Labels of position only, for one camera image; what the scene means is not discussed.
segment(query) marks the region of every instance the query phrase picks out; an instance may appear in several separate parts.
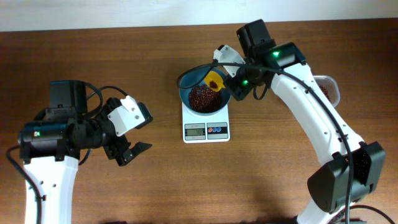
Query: yellow scoop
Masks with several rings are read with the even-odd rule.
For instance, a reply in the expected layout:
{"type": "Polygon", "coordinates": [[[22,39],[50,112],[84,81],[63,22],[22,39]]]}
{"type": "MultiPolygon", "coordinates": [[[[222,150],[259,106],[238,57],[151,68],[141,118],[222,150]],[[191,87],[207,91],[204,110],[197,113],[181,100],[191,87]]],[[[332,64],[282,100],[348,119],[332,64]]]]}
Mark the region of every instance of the yellow scoop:
{"type": "Polygon", "coordinates": [[[225,88],[223,82],[224,81],[220,75],[214,71],[210,71],[205,77],[206,85],[216,92],[220,91],[222,88],[225,88]]]}

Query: wooden table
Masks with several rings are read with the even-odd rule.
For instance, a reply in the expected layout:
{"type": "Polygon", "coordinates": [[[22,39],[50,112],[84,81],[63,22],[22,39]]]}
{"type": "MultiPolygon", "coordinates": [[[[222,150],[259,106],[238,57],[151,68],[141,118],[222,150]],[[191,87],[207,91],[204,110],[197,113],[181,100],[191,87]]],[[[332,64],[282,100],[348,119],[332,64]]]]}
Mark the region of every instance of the wooden table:
{"type": "MultiPolygon", "coordinates": [[[[218,26],[57,30],[0,33],[1,223],[22,223],[23,178],[5,159],[23,125],[49,104],[49,82],[116,85],[144,102],[154,121],[128,132],[154,146],[126,167],[97,149],[79,168],[73,223],[238,223],[293,217],[310,200],[307,179],[319,164],[292,113],[273,93],[229,104],[231,140],[182,141],[175,85],[185,70],[212,60],[228,44],[241,52],[236,30],[218,26]]],[[[398,220],[398,20],[274,22],[278,44],[300,47],[314,74],[339,84],[337,111],[387,158],[375,193],[362,203],[398,220]]],[[[121,96],[113,90],[104,97],[121,96]]],[[[97,99],[90,100],[94,108],[97,99]]],[[[352,217],[386,223],[371,211],[352,217]]]]}

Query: digital scale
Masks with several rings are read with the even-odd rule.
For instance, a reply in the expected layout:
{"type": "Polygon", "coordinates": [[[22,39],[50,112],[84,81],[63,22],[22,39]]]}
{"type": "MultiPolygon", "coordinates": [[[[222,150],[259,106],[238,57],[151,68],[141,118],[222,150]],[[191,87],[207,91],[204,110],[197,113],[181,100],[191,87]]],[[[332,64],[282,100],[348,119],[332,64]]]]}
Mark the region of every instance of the digital scale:
{"type": "Polygon", "coordinates": [[[185,143],[229,141],[228,105],[213,115],[200,116],[182,103],[182,136],[185,143]]]}

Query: scale control panel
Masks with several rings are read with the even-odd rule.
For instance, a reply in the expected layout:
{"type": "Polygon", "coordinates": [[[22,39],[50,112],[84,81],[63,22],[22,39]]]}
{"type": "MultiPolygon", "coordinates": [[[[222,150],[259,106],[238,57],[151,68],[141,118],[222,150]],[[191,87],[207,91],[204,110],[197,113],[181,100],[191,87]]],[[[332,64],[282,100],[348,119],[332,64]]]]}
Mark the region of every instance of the scale control panel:
{"type": "Polygon", "coordinates": [[[198,123],[185,125],[186,141],[228,139],[228,123],[198,123]]]}

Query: white wall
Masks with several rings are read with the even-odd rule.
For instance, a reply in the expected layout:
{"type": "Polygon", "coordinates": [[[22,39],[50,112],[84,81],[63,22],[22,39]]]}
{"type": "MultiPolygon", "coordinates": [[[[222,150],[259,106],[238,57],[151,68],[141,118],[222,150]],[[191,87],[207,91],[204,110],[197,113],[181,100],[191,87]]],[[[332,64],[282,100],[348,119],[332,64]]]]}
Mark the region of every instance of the white wall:
{"type": "Polygon", "coordinates": [[[398,0],[0,0],[0,31],[398,17],[398,0]]]}

